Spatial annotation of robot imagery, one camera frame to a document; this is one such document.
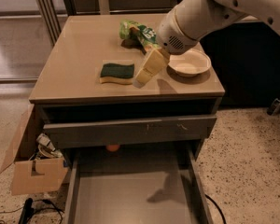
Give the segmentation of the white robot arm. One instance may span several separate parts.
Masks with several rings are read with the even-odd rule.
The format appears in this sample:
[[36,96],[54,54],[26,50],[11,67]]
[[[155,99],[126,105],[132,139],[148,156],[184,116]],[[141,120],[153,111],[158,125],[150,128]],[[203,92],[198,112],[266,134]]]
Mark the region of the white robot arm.
[[145,86],[172,55],[185,53],[210,33],[247,16],[263,21],[280,36],[280,0],[183,0],[161,20],[158,46],[147,53],[135,83]]

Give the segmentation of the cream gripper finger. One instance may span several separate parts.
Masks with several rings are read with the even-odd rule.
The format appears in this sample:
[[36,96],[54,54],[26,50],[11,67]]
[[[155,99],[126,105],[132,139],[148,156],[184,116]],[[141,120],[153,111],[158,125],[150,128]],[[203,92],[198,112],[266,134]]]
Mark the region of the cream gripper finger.
[[170,62],[170,54],[162,49],[152,49],[147,52],[133,84],[136,88],[144,87]]

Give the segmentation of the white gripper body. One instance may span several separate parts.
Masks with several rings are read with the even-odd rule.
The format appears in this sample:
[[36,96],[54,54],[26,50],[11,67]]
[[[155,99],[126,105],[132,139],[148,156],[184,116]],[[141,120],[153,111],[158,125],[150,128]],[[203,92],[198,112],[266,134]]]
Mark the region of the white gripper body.
[[160,22],[156,30],[157,43],[172,55],[183,54],[197,45],[197,41],[185,35],[172,9]]

